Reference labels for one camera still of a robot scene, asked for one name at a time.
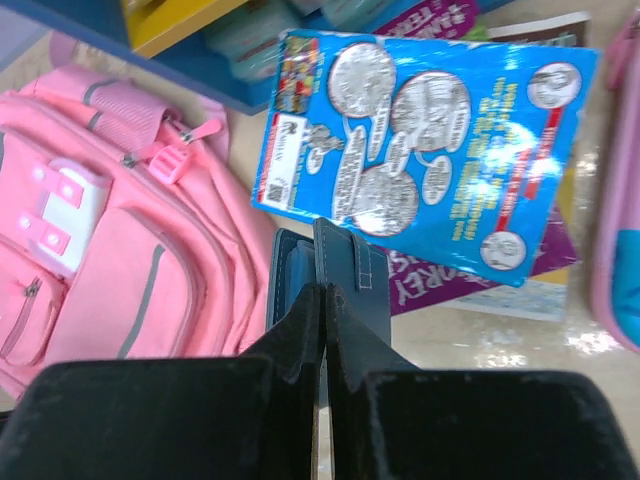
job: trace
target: blue book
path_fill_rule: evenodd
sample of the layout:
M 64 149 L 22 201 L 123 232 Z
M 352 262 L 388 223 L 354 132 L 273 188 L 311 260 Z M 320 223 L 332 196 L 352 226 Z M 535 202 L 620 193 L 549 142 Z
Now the blue book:
M 596 51 L 310 30 L 280 50 L 256 207 L 524 283 Z

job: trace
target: yellow shelf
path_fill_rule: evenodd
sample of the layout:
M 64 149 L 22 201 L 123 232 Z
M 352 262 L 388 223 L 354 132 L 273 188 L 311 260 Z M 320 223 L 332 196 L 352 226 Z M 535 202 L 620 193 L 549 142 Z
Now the yellow shelf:
M 125 19 L 131 49 L 143 57 L 151 58 L 246 2 L 247 0 L 151 2 Z

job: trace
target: dark blue wallet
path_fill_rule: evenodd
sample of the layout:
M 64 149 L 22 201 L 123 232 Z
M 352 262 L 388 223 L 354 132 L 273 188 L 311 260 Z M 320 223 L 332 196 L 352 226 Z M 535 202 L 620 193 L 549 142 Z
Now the dark blue wallet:
M 361 321 L 391 343 L 389 269 L 382 250 L 324 218 L 313 224 L 311 240 L 290 230 L 276 233 L 267 328 L 291 308 L 302 287 L 317 283 L 339 285 Z

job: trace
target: wallet flap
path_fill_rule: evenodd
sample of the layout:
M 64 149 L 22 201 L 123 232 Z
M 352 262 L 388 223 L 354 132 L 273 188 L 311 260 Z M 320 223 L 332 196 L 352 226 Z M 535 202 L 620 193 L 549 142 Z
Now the wallet flap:
M 389 267 L 382 250 L 324 218 L 313 224 L 316 280 L 340 286 L 358 318 L 391 343 Z

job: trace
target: pink pencil case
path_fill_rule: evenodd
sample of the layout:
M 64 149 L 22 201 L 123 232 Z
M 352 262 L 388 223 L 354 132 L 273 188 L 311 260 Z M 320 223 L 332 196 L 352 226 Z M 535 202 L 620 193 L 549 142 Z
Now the pink pencil case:
M 596 318 L 640 352 L 640 9 L 607 50 L 607 86 L 622 87 L 591 286 Z

